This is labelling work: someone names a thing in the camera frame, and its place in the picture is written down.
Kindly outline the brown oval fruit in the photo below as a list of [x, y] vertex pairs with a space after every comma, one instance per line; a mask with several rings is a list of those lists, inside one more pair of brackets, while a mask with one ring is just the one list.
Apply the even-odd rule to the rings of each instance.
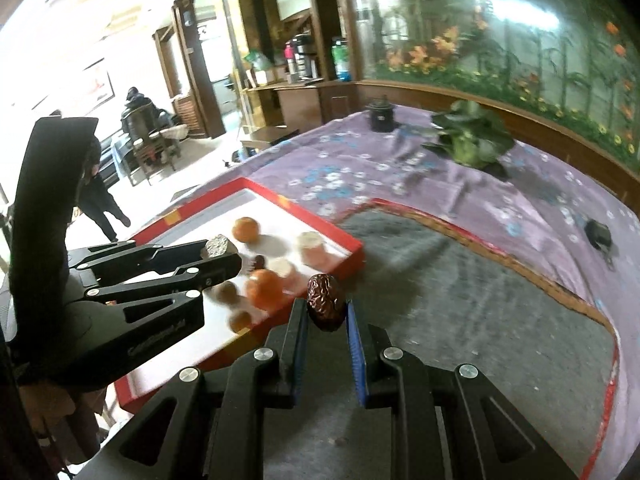
[[228, 319], [228, 326], [235, 334], [242, 333], [243, 330], [250, 330], [253, 325], [252, 315], [247, 310], [234, 310]]

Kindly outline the red date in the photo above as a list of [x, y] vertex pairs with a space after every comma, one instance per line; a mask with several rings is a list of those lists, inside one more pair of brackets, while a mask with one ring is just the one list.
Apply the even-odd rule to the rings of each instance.
[[262, 270], [266, 267], [266, 258], [263, 255], [256, 255], [250, 262], [250, 270], [252, 272], [256, 270]]
[[322, 332], [335, 332], [346, 318], [346, 296], [331, 274], [316, 274], [309, 279], [306, 306], [311, 321]]

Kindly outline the orange tangerine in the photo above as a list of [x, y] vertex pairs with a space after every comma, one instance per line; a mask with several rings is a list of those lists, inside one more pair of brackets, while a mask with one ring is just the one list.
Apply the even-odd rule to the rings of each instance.
[[256, 270], [246, 281], [245, 293], [254, 308], [266, 312], [277, 310], [283, 301], [282, 280], [271, 270]]
[[235, 220], [232, 235], [243, 244], [256, 243], [260, 237], [260, 225], [254, 218], [241, 217]]

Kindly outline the large beige faceted chunk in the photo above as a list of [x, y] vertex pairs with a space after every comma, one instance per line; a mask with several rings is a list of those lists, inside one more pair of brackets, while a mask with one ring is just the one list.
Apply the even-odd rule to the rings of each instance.
[[296, 266], [285, 257], [270, 259], [267, 269], [277, 274], [284, 288], [291, 288], [297, 280], [298, 272]]

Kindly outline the small beige chunk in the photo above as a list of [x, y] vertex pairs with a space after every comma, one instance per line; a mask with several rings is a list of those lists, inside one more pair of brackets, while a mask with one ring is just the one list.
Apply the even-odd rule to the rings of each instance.
[[210, 238], [201, 251], [203, 259], [213, 259], [220, 256], [237, 254], [238, 248], [228, 237], [218, 234]]

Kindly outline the person in dark clothes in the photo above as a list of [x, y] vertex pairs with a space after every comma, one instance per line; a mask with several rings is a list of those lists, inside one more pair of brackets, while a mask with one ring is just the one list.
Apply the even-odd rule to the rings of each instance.
[[130, 219], [124, 214], [113, 195], [108, 192], [100, 175], [101, 143], [93, 136], [89, 145], [89, 151], [84, 162], [84, 173], [78, 194], [77, 206], [80, 211], [91, 219], [107, 237], [114, 243], [117, 234], [111, 222], [106, 218], [108, 212], [122, 222], [126, 228], [130, 227]]

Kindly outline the red white shallow box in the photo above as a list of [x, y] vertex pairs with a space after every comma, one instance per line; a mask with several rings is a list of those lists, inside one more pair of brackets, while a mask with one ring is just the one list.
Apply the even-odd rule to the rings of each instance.
[[[139, 411], [180, 368], [196, 365], [214, 370], [256, 347], [271, 327], [288, 320], [293, 300], [305, 295], [308, 278], [314, 274], [327, 273], [344, 280], [363, 265], [360, 240], [247, 178], [170, 208], [134, 234], [134, 240], [174, 246], [207, 242], [216, 235], [231, 238], [235, 222], [244, 217], [257, 222], [259, 237], [251, 245], [239, 240], [233, 243], [242, 259], [240, 273], [204, 290], [202, 328], [116, 382], [123, 410]], [[285, 281], [284, 304], [278, 310], [257, 309], [246, 296], [245, 282], [258, 256], [274, 264]]]

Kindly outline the grey felt mat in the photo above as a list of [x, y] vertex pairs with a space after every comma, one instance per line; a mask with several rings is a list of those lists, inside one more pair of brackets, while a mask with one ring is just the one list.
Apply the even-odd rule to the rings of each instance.
[[[423, 363], [476, 365], [581, 472], [596, 442], [614, 340], [520, 274], [412, 219], [370, 208], [342, 228], [361, 240], [348, 289], [361, 316]], [[390, 413], [357, 400], [346, 336], [309, 334], [299, 404], [266, 416], [268, 479], [385, 479]]]

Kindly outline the wooden side table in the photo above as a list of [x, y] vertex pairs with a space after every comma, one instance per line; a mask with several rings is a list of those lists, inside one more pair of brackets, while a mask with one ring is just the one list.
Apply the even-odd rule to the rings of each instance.
[[288, 128], [286, 125], [267, 126], [242, 134], [240, 142], [248, 150], [265, 151], [298, 135], [298, 129]]

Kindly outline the black thermos flask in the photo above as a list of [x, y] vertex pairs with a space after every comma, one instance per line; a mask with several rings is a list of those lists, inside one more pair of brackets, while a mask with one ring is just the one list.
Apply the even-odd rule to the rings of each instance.
[[317, 49], [311, 34], [297, 34], [292, 38], [297, 71], [302, 79], [317, 79]]

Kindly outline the black cylindrical device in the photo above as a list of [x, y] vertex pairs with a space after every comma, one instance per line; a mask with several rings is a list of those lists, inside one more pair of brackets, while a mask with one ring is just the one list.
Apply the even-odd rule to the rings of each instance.
[[366, 106], [371, 130], [374, 132], [393, 132], [396, 128], [394, 108], [395, 105], [387, 99], [387, 96], [373, 99]]

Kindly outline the purple floral tablecloth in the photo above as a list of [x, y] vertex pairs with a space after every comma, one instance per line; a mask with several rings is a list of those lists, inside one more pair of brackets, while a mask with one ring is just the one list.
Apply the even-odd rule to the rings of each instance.
[[[365, 114], [352, 114], [265, 150], [242, 168], [331, 219], [374, 198], [423, 211], [611, 320], [638, 315], [639, 218], [600, 183], [523, 142], [499, 158], [502, 177], [460, 166], [422, 146], [430, 113], [401, 106], [396, 117], [393, 132], [376, 133]], [[587, 240], [589, 219], [611, 231], [613, 271]]]

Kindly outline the green blue bottle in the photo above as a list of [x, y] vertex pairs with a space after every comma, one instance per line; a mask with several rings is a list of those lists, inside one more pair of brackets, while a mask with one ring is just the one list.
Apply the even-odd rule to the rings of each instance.
[[346, 39], [344, 37], [334, 37], [331, 51], [335, 75], [340, 81], [351, 81], [352, 76], [350, 76], [349, 70], [349, 52]]

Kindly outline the small black clip device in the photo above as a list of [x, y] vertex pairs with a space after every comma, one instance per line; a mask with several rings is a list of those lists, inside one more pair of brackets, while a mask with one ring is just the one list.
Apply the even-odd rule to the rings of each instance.
[[612, 234], [608, 226], [594, 219], [589, 219], [584, 227], [589, 244], [602, 256], [608, 270], [614, 270], [612, 258]]

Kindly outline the floral glass cabinet panel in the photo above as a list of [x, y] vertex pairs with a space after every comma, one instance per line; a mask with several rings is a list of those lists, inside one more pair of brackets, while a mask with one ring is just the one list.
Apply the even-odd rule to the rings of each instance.
[[371, 80], [546, 118], [639, 165], [639, 43], [608, 0], [352, 0]]

